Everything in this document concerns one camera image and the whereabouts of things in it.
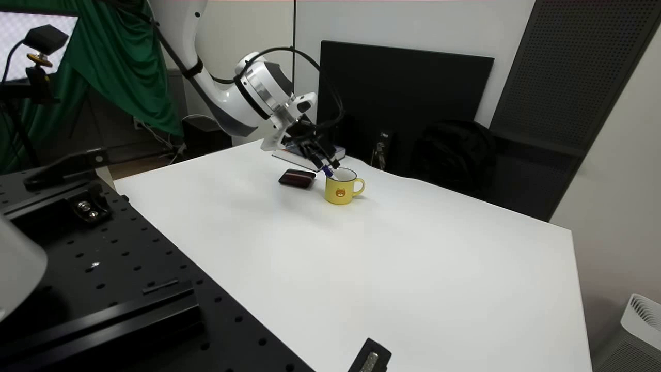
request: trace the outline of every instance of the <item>yellow cup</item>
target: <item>yellow cup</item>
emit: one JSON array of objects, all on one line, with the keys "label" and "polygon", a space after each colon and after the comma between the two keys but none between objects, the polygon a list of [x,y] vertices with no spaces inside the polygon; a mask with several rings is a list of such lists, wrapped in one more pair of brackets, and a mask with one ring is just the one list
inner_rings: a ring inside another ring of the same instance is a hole
[{"label": "yellow cup", "polygon": [[357,179],[353,169],[339,167],[331,179],[327,179],[327,200],[333,206],[349,206],[364,191],[366,182]]}]

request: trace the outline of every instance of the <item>white tabletop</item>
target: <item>white tabletop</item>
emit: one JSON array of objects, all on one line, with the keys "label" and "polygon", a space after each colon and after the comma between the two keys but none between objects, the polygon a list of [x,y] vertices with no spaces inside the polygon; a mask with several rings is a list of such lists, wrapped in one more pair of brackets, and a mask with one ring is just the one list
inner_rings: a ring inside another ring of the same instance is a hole
[{"label": "white tabletop", "polygon": [[161,235],[319,372],[589,372],[573,235],[348,159],[349,207],[256,144],[119,180]]}]

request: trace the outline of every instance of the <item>green curtain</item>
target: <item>green curtain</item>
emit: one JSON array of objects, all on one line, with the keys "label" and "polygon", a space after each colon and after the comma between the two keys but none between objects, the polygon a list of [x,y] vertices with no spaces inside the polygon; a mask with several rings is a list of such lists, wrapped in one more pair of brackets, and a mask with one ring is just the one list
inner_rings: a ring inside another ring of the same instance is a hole
[{"label": "green curtain", "polygon": [[[20,105],[33,146],[47,139],[66,121],[74,121],[86,89],[145,122],[172,142],[181,139],[166,81],[166,62],[145,0],[0,0],[0,10],[66,12],[79,25],[52,81],[54,105]],[[10,126],[0,117],[0,173],[20,166],[24,152],[10,146]]]}]

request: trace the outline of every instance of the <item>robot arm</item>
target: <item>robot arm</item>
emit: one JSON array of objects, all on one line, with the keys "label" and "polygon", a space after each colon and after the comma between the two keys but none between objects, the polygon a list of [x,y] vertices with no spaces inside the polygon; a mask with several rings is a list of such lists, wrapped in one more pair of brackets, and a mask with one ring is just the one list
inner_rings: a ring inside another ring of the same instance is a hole
[{"label": "robot arm", "polygon": [[238,65],[238,72],[241,72],[238,81],[220,85],[211,76],[194,49],[206,3],[150,0],[150,10],[164,49],[212,111],[221,130],[249,137],[261,122],[271,121],[277,133],[265,139],[265,152],[308,169],[327,169],[336,163],[322,159],[325,152],[319,152],[309,139],[313,129],[303,130],[306,137],[302,139],[292,139],[288,133],[292,126],[313,126],[306,113],[317,104],[317,94],[294,98],[294,84],[283,74],[280,65],[250,54]]}]

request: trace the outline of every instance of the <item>white wall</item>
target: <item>white wall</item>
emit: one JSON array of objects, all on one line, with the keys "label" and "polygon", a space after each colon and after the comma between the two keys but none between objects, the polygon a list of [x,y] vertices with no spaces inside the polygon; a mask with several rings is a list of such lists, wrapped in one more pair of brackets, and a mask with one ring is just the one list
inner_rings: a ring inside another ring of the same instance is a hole
[{"label": "white wall", "polygon": [[661,31],[646,50],[554,223],[575,229],[578,271],[602,345],[624,302],[661,302]]},{"label": "white wall", "polygon": [[[492,124],[535,0],[297,0],[299,50],[321,57],[321,41],[359,41],[413,50],[493,57],[478,113]],[[297,89],[317,92],[317,72],[295,67]]]},{"label": "white wall", "polygon": [[[199,53],[215,76],[234,76],[236,65],[250,53],[292,43],[294,0],[209,0],[201,21]],[[268,61],[280,62],[292,76],[292,57],[271,54]],[[187,98],[191,114],[209,114],[192,88],[187,88]],[[234,144],[262,139],[268,133],[271,124],[262,122],[252,137]]]}]

